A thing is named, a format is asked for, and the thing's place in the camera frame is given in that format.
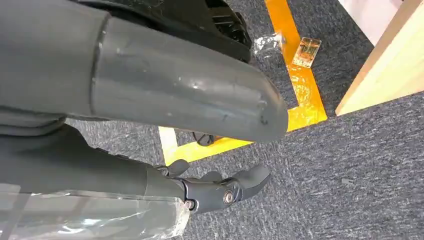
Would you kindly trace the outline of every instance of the yellow tape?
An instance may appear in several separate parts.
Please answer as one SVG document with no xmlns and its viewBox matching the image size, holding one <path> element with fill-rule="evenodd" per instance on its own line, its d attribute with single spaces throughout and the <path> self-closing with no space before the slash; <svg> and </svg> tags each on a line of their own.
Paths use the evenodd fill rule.
<svg viewBox="0 0 424 240">
<path fill-rule="evenodd" d="M 288 131 L 325 121 L 327 114 L 312 70 L 291 64 L 301 37 L 287 1 L 265 0 L 265 3 L 274 31 L 285 38 L 285 45 L 281 46 L 282 55 L 298 102 L 297 107 L 288 110 Z M 200 146 L 197 142 L 177 146 L 174 129 L 159 127 L 159 134 L 166 165 L 178 159 L 193 162 L 253 143 L 225 137 L 210 146 Z"/>
<path fill-rule="evenodd" d="M 286 0 L 265 0 L 274 31 L 284 36 L 281 46 L 298 106 L 288 110 L 288 131 L 327 120 L 320 92 L 310 68 L 292 64 L 301 37 Z"/>
</svg>

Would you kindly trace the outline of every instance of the screw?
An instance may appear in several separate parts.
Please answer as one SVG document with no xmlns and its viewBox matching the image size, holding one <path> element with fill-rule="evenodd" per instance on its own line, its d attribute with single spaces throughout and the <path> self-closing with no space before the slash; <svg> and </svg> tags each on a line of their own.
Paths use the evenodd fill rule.
<svg viewBox="0 0 424 240">
<path fill-rule="evenodd" d="M 184 205 L 189 209 L 192 210 L 195 208 L 195 202 L 192 200 L 187 200 L 184 202 Z"/>
<path fill-rule="evenodd" d="M 230 204 L 232 204 L 232 203 L 233 203 L 233 201 L 234 201 L 234 195 L 233 195 L 233 192 L 232 192 L 231 190 L 227 190 L 227 191 L 224 193 L 224 204 L 225 204 L 225 205 L 230 205 Z"/>
</svg>

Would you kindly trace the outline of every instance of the gray robot arm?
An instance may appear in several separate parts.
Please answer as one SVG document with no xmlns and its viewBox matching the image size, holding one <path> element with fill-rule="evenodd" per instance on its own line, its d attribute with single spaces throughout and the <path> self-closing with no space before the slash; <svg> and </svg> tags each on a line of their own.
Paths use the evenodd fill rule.
<svg viewBox="0 0 424 240">
<path fill-rule="evenodd" d="M 1 5 L 0 106 L 9 110 L 248 141 L 287 130 L 285 102 L 246 63 L 69 0 Z"/>
<path fill-rule="evenodd" d="M 192 212 L 258 193 L 261 166 L 222 179 L 180 178 L 87 145 L 66 117 L 124 120 L 250 141 L 287 130 L 284 101 L 257 69 L 200 45 L 68 0 L 0 7 L 0 183 L 177 197 Z"/>
</svg>

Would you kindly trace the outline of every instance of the clear plastic film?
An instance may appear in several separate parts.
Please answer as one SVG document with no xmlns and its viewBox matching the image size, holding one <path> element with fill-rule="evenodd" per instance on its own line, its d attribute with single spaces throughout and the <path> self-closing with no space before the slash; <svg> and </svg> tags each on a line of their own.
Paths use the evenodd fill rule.
<svg viewBox="0 0 424 240">
<path fill-rule="evenodd" d="M 255 55 L 268 53 L 284 47 L 285 39 L 281 33 L 274 33 L 256 38 L 253 41 Z"/>
<path fill-rule="evenodd" d="M 0 239 L 10 240 L 162 240 L 182 235 L 190 216 L 175 197 L 19 187 L 0 189 L 0 213 Z"/>
</svg>

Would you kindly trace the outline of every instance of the gray carpet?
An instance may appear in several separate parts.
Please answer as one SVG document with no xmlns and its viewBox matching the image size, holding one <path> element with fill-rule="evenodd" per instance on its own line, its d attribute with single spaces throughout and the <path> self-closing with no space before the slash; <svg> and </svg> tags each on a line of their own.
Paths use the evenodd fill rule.
<svg viewBox="0 0 424 240">
<path fill-rule="evenodd" d="M 262 0 L 232 0 L 249 32 L 272 32 Z M 191 164 L 188 175 L 229 176 L 258 163 L 272 170 L 264 191 L 231 208 L 193 216 L 185 240 L 424 239 L 424 93 L 341 117 L 334 109 L 372 50 L 337 0 L 290 0 L 301 36 L 322 40 L 313 72 L 330 118 Z M 255 58 L 295 106 L 281 56 Z M 69 121 L 115 154 L 163 163 L 157 127 Z"/>
</svg>

